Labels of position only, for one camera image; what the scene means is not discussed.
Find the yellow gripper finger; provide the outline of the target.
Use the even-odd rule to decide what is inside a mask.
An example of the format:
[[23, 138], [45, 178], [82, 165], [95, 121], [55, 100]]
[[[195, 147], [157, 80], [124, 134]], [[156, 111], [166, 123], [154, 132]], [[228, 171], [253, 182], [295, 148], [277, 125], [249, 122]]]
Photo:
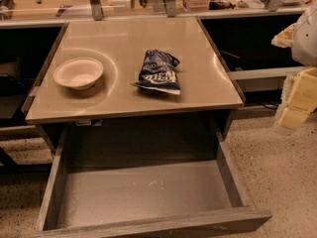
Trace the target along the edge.
[[279, 34], [275, 35], [271, 40], [271, 43], [279, 48], [291, 48], [293, 40], [294, 24], [289, 25]]

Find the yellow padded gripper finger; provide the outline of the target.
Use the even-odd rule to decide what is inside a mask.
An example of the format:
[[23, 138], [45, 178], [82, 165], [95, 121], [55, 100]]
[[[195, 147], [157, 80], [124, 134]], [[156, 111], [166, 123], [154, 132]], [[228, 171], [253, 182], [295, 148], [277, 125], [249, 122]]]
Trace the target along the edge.
[[277, 125], [296, 130], [317, 108], [317, 67], [306, 66], [284, 81], [281, 104], [277, 109]]

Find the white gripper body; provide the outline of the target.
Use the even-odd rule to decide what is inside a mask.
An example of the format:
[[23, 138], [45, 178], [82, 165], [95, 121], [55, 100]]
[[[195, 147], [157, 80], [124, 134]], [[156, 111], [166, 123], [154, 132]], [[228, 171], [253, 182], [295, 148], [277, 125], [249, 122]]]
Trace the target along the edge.
[[317, 1], [294, 25], [291, 53], [292, 58], [303, 65], [317, 65]]

